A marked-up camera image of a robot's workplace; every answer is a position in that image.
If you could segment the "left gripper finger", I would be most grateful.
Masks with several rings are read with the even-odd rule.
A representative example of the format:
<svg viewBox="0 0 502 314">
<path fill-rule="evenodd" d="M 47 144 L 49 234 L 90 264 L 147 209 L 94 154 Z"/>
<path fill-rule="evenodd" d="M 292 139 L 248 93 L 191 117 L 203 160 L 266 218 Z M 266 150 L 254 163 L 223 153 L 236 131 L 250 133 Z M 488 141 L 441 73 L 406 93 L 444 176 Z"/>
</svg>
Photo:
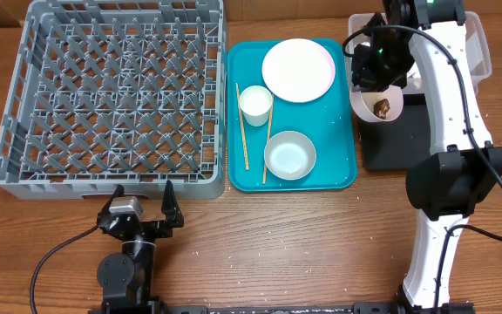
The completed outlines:
<svg viewBox="0 0 502 314">
<path fill-rule="evenodd" d="M 185 224 L 184 216 L 181 213 L 180 206 L 176 200 L 173 184 L 171 181 L 166 182 L 165 191 L 163 194 L 161 212 L 165 219 L 160 222 L 163 229 L 182 228 Z"/>
<path fill-rule="evenodd" d="M 118 197 L 123 197 L 125 195 L 125 189 L 122 185 L 118 185 L 115 189 L 115 191 L 113 192 L 110 200 L 109 200 L 109 203 L 112 203 L 112 201 L 115 199 L 115 198 L 118 198 Z"/>
</svg>

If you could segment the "pink bowl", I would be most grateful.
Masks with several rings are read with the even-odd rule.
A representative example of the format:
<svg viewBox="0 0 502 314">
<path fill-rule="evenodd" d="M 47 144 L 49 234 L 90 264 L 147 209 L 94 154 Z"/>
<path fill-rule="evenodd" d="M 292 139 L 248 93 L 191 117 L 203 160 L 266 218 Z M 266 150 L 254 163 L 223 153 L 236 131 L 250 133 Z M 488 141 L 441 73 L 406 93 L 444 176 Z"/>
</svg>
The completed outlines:
<svg viewBox="0 0 502 314">
<path fill-rule="evenodd" d="M 349 99 L 357 117 L 369 123 L 391 122 L 400 116 L 404 108 L 403 92 L 394 85 L 384 92 L 351 92 Z M 380 119 L 374 114 L 374 105 L 383 99 L 389 101 L 390 110 L 386 113 L 385 119 Z"/>
</svg>

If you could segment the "brown food scrap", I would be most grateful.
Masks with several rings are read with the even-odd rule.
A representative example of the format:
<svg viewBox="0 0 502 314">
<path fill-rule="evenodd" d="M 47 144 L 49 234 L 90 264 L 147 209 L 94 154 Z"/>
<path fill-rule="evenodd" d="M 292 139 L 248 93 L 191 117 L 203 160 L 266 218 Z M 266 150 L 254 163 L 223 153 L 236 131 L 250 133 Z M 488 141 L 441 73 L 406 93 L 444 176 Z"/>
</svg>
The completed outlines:
<svg viewBox="0 0 502 314">
<path fill-rule="evenodd" d="M 373 106 L 373 113 L 379 119 L 386 119 L 389 110 L 390 102 L 387 99 L 381 99 L 377 101 Z"/>
</svg>

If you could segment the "white paper cup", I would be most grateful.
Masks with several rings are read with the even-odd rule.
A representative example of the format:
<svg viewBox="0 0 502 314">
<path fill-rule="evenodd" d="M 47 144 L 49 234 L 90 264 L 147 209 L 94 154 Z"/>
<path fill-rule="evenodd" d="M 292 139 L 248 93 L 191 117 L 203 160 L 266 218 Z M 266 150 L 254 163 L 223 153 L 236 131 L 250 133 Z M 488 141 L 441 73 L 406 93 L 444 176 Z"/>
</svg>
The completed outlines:
<svg viewBox="0 0 502 314">
<path fill-rule="evenodd" d="M 262 126 L 268 122 L 273 106 L 271 92 L 263 86 L 247 87 L 239 98 L 241 110 L 246 122 L 251 126 Z"/>
</svg>

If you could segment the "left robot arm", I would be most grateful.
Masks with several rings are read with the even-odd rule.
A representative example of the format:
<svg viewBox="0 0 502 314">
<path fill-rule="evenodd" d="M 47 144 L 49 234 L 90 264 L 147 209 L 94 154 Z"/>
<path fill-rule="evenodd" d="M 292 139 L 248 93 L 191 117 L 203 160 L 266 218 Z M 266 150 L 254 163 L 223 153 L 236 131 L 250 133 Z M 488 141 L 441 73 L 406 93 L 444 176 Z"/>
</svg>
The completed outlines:
<svg viewBox="0 0 502 314">
<path fill-rule="evenodd" d="M 119 185 L 97 217 L 98 228 L 121 241 L 121 251 L 106 256 L 98 266 L 97 279 L 103 289 L 103 313 L 166 313 L 167 306 L 152 295 L 156 241 L 173 236 L 184 226 L 173 184 L 166 183 L 161 212 L 165 218 L 142 221 L 139 199 L 125 195 Z"/>
</svg>

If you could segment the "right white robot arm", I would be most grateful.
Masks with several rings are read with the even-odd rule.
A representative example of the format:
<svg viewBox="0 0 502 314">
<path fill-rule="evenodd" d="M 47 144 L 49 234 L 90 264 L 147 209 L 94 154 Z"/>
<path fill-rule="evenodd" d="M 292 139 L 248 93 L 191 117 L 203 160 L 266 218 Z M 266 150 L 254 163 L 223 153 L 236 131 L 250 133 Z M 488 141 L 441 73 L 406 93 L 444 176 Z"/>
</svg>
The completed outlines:
<svg viewBox="0 0 502 314">
<path fill-rule="evenodd" d="M 448 283 L 459 238 L 476 205 L 502 187 L 502 147 L 481 119 L 466 55 L 466 14 L 460 1 L 387 1 L 343 42 L 352 101 L 369 109 L 407 85 L 417 68 L 430 126 L 430 155 L 406 176 L 417 211 L 409 270 L 393 313 L 471 313 L 453 304 Z"/>
</svg>

